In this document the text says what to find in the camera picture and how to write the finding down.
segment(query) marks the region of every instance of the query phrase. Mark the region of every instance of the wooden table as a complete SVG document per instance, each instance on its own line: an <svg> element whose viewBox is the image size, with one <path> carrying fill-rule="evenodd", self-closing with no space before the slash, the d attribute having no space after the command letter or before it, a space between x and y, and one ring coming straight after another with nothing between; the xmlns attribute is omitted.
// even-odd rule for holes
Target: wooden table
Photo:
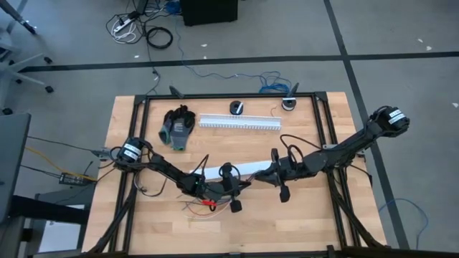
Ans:
<svg viewBox="0 0 459 258"><path fill-rule="evenodd" d="M108 128L106 146L120 146L129 129L134 96L115 99ZM229 128L200 128L196 126L188 139L184 152L174 151L163 145L158 138L164 115L180 104L188 105L196 114L227 114L233 99L212 100L154 100L150 102L146 140L153 144L157 153L183 171L190 171L198 162L210 154L207 167L270 160L270 149L278 148L281 156L286 149L279 141L281 133L289 133L319 144L316 121L310 98L298 98L294 111L286 112L277 98L245 99L244 115L280 116L282 130L243 130ZM328 101L338 140L342 141L355 133L355 127L344 92L329 92ZM324 130L326 120L322 109ZM138 116L137 132L141 124ZM304 154L315 151L310 145L286 138L287 144L295 143ZM365 169L361 158L355 166ZM102 169L99 177L110 168ZM348 185L355 214L376 240L385 244L384 232L374 201L368 177L355 168L348 168ZM164 177L153 171L143 171L141 182L148 192L157 192ZM90 218L87 224L83 251L89 250L107 229L115 210L120 172L107 175L96 187ZM326 175L319 173L315 178L289 181L291 198L282 204L279 188L255 181L238 198L243 210L232 214L230 209L208 220L188 219L193 216L183 210L180 201L192 200L180 196L175 184L168 181L164 193L156 198L137 195L136 212L133 220L130 254L191 254L227 252L293 252L325 250L332 244L339 249L331 198ZM208 208L193 207L195 211L207 213ZM346 238L352 243L349 224L344 216ZM118 236L124 235L124 222ZM118 248L123 237L118 237Z"/></svg>

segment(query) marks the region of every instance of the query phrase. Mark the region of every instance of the white object on floor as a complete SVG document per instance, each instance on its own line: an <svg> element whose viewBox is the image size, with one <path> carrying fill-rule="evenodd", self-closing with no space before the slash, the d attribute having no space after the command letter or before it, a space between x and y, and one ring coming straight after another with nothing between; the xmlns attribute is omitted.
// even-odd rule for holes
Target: white object on floor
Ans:
<svg viewBox="0 0 459 258"><path fill-rule="evenodd" d="M84 205L69 205L68 207L84 209ZM42 242L38 252L56 252L77 249L80 235L79 224L46 221Z"/></svg>
<svg viewBox="0 0 459 258"><path fill-rule="evenodd" d="M257 161L257 162L251 162L251 163L243 163L243 164L233 164L239 172L241 173L241 176L243 175L252 175L253 173L264 170L266 168L269 168L271 166L271 161ZM205 176L206 179L216 179L216 178L221 178L221 176L218 174L218 171L220 170L221 166L214 167L214 168L205 168ZM198 169L196 173L201 174L201 169ZM231 173L234 176L237 176L237 172L233 169Z"/></svg>
<svg viewBox="0 0 459 258"><path fill-rule="evenodd" d="M199 126L211 128L241 128L255 130L280 130L279 117L253 115L217 115L201 114Z"/></svg>

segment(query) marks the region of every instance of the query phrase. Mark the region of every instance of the white wire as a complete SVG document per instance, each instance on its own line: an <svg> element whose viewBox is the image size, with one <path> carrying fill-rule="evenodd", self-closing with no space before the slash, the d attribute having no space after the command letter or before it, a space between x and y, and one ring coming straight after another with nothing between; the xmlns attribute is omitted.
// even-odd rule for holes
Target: white wire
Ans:
<svg viewBox="0 0 459 258"><path fill-rule="evenodd" d="M226 205L226 206L225 206L223 209L221 209L221 210L219 210L219 211L215 212L214 214L212 214L212 215L210 215L210 216L207 216L207 217L205 217L205 218L200 218L200 217L190 217L190 216L187 216L187 215L184 215L184 217L185 217L185 218L188 218L188 219L198 219L198 220L206 220L206 219L210 219L210 218L213 218L213 217L215 217L215 216L216 216L216 215L218 215L218 214L221 214L221 213L222 213L222 212L223 212L225 209L227 209L227 208L228 208L228 206L230 205L230 202L231 202L231 201L228 201L227 205Z"/></svg>
<svg viewBox="0 0 459 258"><path fill-rule="evenodd" d="M134 41L136 39L137 35L134 33L134 31L137 29L137 25L136 25L136 23L134 21L131 22L131 25L129 26L128 32L118 36L118 35L116 35L115 28L118 27L119 25L120 25L120 21L116 20L113 23L112 30L111 30L112 38L113 38L113 40L115 40L116 43L126 44L126 43L132 42L132 41ZM129 37L130 35L133 35L132 39L129 39L128 41L125 41L125 42L124 41L120 41L120 39L125 39L126 37Z"/></svg>

